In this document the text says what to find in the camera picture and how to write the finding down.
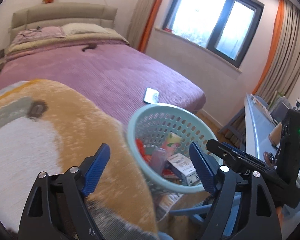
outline purple blanket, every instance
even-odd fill
[[[103,44],[82,52],[83,47],[56,48],[15,57],[0,74],[0,89],[36,78],[58,81],[124,125],[145,105],[147,87],[159,91],[160,103],[190,112],[200,110],[206,102],[203,91],[192,82],[127,45]]]

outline wooden floor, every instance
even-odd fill
[[[227,142],[232,144],[223,134],[219,134],[219,128],[201,113],[196,114],[202,121],[204,121],[208,127],[216,135],[219,142]],[[177,201],[171,208],[171,210],[191,208],[195,204],[205,200],[209,196],[207,192],[200,192],[197,194],[184,194],[180,200]],[[197,237],[200,227],[191,222],[186,216],[173,217],[168,215],[164,220],[158,223],[158,229],[167,233],[174,240],[194,240]]]

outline metal screw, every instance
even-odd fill
[[[228,172],[230,169],[229,169],[229,167],[222,165],[222,166],[220,166],[220,170],[222,170],[223,172]]]
[[[76,173],[78,171],[79,171],[79,168],[77,166],[73,166],[73,167],[70,168],[71,173]]]
[[[254,171],[253,173],[253,176],[255,176],[256,178],[259,178],[261,176],[260,172],[259,171]]]
[[[40,172],[39,175],[38,175],[38,177],[40,179],[43,179],[45,176],[47,176],[47,173],[45,173],[44,171]]]

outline laundry basket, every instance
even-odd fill
[[[181,145],[176,152],[189,157],[189,145],[197,142],[204,153],[207,141],[217,139],[210,128],[190,112],[168,104],[147,105],[140,108],[132,116],[127,131],[127,142],[130,151],[141,168],[152,193],[196,193],[204,191],[201,184],[197,186],[182,186],[170,182],[156,172],[143,160],[136,145],[139,138],[145,145],[146,154],[152,154],[155,147],[160,147],[169,132],[181,137]],[[211,154],[222,165],[222,160]]]

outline pillow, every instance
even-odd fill
[[[104,28],[92,23],[69,23],[62,26],[66,35],[79,33],[108,33]]]
[[[11,44],[16,45],[51,38],[66,38],[66,35],[62,28],[57,26],[49,26],[40,29],[26,29],[19,32]]]

